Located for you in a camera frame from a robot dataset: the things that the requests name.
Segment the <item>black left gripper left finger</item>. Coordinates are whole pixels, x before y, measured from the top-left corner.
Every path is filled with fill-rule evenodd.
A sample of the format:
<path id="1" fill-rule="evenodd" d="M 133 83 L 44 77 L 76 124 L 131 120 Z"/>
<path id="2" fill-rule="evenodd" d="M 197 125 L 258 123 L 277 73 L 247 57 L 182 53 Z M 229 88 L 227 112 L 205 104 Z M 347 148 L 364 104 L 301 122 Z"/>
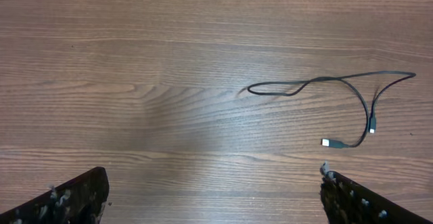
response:
<path id="1" fill-rule="evenodd" d="M 4 224 L 100 224 L 109 194 L 105 168 L 97 166 L 1 214 Z"/>

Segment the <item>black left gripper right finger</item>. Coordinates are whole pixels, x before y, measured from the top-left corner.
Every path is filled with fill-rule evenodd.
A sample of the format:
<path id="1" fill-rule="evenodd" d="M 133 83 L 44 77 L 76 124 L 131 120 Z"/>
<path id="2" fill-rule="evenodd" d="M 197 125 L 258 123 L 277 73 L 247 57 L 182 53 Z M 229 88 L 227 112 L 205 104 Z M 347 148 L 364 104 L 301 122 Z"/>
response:
<path id="1" fill-rule="evenodd" d="M 361 184 L 321 165 L 321 202 L 329 224 L 432 224 Z"/>

